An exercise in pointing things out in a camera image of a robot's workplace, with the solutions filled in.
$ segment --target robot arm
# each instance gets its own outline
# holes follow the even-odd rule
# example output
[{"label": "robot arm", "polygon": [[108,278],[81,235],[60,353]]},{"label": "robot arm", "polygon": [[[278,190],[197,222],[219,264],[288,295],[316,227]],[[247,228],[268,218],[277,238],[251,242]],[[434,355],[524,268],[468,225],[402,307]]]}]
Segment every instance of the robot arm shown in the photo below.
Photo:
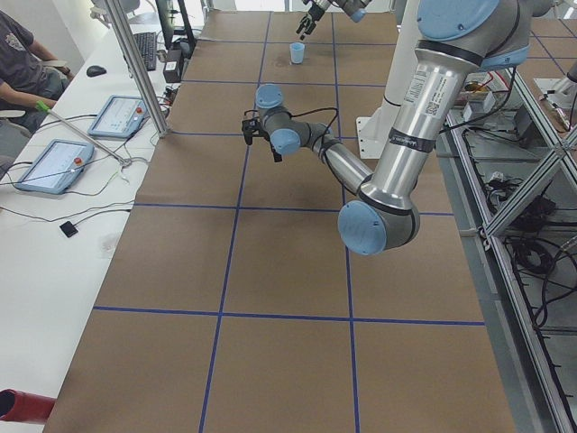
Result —
[{"label": "robot arm", "polygon": [[300,20],[297,29],[300,40],[304,40],[305,36],[313,32],[316,23],[323,17],[331,5],[340,7],[353,21],[358,23],[367,13],[365,7],[367,7],[371,1],[372,0],[303,0],[305,5],[310,3],[311,6],[308,13]]},{"label": "robot arm", "polygon": [[410,194],[466,77],[479,68],[503,69],[525,60],[531,17],[550,5],[549,0],[421,0],[417,21],[424,39],[415,48],[417,70],[374,173],[324,125],[292,120],[277,86],[258,89],[261,128],[275,151],[288,155],[309,148],[357,195],[338,222],[352,251],[380,253],[417,235],[419,216]]}]

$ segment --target red cylinder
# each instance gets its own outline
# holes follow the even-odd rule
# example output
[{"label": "red cylinder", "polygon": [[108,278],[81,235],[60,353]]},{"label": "red cylinder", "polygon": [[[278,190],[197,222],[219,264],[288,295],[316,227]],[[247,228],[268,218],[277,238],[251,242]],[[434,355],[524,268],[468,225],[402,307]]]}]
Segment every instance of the red cylinder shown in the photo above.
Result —
[{"label": "red cylinder", "polygon": [[0,392],[0,421],[44,424],[56,399],[29,392],[4,390]]}]

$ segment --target blue cup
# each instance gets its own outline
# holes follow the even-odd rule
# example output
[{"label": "blue cup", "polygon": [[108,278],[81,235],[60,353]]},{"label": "blue cup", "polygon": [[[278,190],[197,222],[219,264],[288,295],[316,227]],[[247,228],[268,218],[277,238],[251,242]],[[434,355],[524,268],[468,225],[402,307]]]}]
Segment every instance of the blue cup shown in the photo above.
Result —
[{"label": "blue cup", "polygon": [[305,44],[302,42],[293,42],[290,44],[290,61],[295,64],[303,62],[305,58]]}]

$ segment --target blue and white device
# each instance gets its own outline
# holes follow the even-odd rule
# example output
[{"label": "blue and white device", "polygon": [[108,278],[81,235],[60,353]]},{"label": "blue and white device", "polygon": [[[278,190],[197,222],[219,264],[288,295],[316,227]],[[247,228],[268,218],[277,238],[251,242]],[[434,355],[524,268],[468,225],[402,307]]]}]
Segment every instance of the blue and white device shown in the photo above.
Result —
[{"label": "blue and white device", "polygon": [[141,98],[112,95],[88,129],[88,135],[126,140],[141,128],[147,117],[148,110]]},{"label": "blue and white device", "polygon": [[53,140],[14,186],[22,191],[62,194],[78,178],[93,153],[91,143]]}]

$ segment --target person's arm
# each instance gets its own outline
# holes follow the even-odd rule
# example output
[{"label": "person's arm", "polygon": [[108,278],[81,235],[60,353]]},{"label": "person's arm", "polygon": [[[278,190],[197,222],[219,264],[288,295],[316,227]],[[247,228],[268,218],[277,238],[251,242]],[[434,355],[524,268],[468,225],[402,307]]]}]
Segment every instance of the person's arm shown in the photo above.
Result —
[{"label": "person's arm", "polygon": [[[34,41],[32,41],[32,43],[28,46],[28,50],[30,50],[30,52],[40,60],[58,60],[54,54],[52,54],[44,45],[39,43],[36,39],[34,39]],[[68,79],[74,78],[74,74],[72,74],[69,67],[63,66],[56,69],[62,72],[66,76],[66,78]]]},{"label": "person's arm", "polygon": [[46,97],[39,97],[32,93],[19,92],[10,87],[6,82],[0,84],[0,99],[16,106],[35,108],[38,101],[42,101],[48,107],[53,108],[56,101]]}]

